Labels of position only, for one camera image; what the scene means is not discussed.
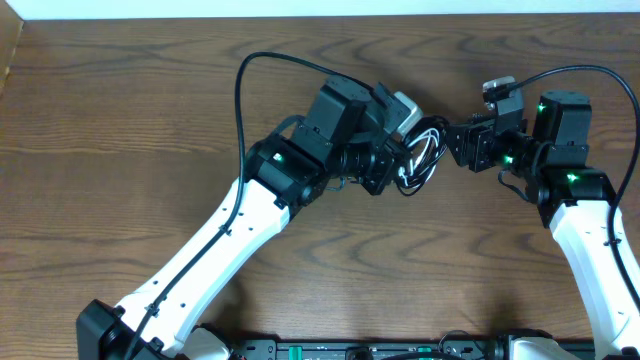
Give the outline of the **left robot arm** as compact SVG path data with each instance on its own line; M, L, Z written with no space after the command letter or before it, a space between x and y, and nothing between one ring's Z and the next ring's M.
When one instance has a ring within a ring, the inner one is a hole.
M218 209L154 276L117 305L78 316L82 359L227 359L230 347L201 316L243 264L325 191L354 178L380 194L410 157L421 117L406 95L333 75L306 115L280 123L249 151Z

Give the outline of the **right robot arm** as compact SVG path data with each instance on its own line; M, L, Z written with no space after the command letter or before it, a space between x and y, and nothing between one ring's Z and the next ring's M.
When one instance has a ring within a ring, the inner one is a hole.
M589 98L573 91L543 93L528 132L520 91L499 86L484 95L498 98L492 114L447 131L456 163L475 173L498 166L524 180L523 189L510 189L537 207L568 261L596 358L638 358L639 264L609 178L587 164Z

